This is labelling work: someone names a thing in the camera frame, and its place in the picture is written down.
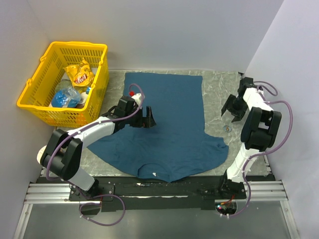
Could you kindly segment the blue t-shirt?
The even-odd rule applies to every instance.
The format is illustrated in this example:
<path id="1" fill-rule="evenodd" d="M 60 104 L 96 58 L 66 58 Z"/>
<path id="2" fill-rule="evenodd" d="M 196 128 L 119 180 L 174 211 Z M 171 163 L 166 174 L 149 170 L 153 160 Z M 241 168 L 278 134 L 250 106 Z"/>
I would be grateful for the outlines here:
<path id="1" fill-rule="evenodd" d="M 142 90 L 156 125 L 126 126 L 89 150 L 122 172 L 166 182 L 220 166 L 229 147 L 204 131 L 201 84 L 201 76 L 126 73 L 124 93 Z"/>

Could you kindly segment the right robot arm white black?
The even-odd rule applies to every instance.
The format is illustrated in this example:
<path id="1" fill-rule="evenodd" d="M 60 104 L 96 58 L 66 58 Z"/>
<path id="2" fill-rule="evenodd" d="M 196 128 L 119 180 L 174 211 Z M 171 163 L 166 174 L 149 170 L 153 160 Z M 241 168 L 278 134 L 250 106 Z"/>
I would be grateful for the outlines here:
<path id="1" fill-rule="evenodd" d="M 237 93 L 227 98 L 221 114 L 229 111 L 234 116 L 232 122 L 242 120 L 246 112 L 249 114 L 241 131 L 240 150 L 218 185 L 218 194 L 225 199 L 242 192 L 254 161 L 274 145 L 282 119 L 282 114 L 263 99 L 262 89 L 252 78 L 241 79 Z"/>

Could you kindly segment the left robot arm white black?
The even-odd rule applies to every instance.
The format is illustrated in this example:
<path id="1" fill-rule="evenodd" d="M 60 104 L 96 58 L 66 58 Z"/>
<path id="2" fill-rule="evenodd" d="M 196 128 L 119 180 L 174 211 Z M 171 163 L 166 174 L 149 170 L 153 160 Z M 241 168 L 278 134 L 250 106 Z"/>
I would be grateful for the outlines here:
<path id="1" fill-rule="evenodd" d="M 144 110 L 143 100 L 142 94 L 122 96 L 117 105 L 97 120 L 74 130 L 57 129 L 47 145 L 39 150 L 38 163 L 46 168 L 47 173 L 53 173 L 77 187 L 87 200 L 94 200 L 100 193 L 99 181 L 80 167 L 82 151 L 126 125 L 142 128 L 155 126 L 152 108 L 147 106 Z"/>

